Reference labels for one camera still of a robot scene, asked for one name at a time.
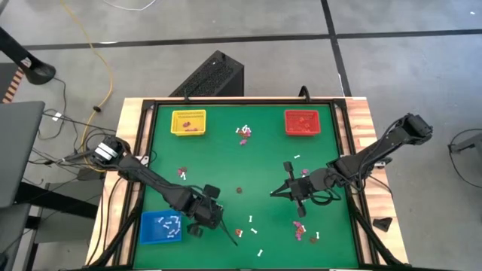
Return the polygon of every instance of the blue bin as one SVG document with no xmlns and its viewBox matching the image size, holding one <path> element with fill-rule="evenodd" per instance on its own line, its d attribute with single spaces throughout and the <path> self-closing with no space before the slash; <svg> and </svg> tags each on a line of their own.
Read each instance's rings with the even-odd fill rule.
<svg viewBox="0 0 482 271">
<path fill-rule="evenodd" d="M 179 242 L 182 239 L 182 214 L 174 210 L 143 212 L 141 245 Z"/>
</svg>

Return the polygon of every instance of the gray floor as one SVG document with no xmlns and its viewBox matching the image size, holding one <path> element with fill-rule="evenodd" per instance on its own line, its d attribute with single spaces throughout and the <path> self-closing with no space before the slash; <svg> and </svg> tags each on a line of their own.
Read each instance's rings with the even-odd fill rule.
<svg viewBox="0 0 482 271">
<path fill-rule="evenodd" d="M 66 1 L 95 42 L 211 38 L 244 35 L 325 34 L 318 0 L 158 0 L 143 12 L 120 11 L 101 1 Z M 119 5 L 143 6 L 115 1 Z M 330 0 L 337 33 L 482 29 L 479 1 Z M 0 26 L 23 44 L 84 43 L 78 27 L 57 0 L 10 0 Z M 482 127 L 480 91 L 482 37 L 339 40 L 354 96 L 366 96 L 380 134 L 395 118 L 412 112 L 434 126 L 434 138 L 421 147 L 392 155 L 389 181 L 410 262 L 415 266 L 480 270 L 482 189 L 459 180 L 447 144 L 463 129 Z M 247 96 L 295 95 L 302 84 L 314 96 L 341 96 L 329 40 L 267 41 L 101 49 L 114 71 L 114 95 L 95 122 L 117 126 L 122 101 L 132 96 L 169 95 L 214 50 L 245 64 Z M 102 63 L 89 50 L 32 51 L 56 66 L 67 83 L 67 115 L 86 121 L 92 105 L 108 89 Z M 0 62 L 9 62 L 0 55 Z M 41 99 L 61 110 L 61 85 L 32 86 L 25 80 L 15 101 Z M 58 123 L 45 118 L 41 131 Z M 72 126 L 36 148 L 55 157 L 72 149 Z M 468 151 L 456 158 L 462 174 L 482 185 L 480 158 Z M 26 177 L 62 182 L 62 169 L 29 167 Z M 86 240 L 41 245 L 35 269 L 80 267 Z"/>
</svg>

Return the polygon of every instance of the yellow bin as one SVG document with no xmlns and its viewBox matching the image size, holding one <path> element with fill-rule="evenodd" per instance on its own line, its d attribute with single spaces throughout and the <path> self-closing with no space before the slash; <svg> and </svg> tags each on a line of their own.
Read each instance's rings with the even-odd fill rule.
<svg viewBox="0 0 482 271">
<path fill-rule="evenodd" d="M 206 110 L 177 110 L 172 112 L 171 133 L 176 136 L 202 136 L 205 132 Z"/>
</svg>

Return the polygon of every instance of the black box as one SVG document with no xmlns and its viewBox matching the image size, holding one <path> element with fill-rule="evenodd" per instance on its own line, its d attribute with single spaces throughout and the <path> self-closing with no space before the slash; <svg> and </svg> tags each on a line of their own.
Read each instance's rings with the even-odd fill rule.
<svg viewBox="0 0 482 271">
<path fill-rule="evenodd" d="M 244 96 L 244 65 L 215 51 L 169 97 Z"/>
</svg>

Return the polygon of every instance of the red tray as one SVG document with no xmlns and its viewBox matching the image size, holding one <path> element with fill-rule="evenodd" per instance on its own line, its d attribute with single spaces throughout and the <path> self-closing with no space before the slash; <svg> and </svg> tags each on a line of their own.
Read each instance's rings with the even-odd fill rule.
<svg viewBox="0 0 482 271">
<path fill-rule="evenodd" d="M 285 131 L 288 136 L 314 136 L 322 129 L 317 110 L 285 110 Z"/>
</svg>

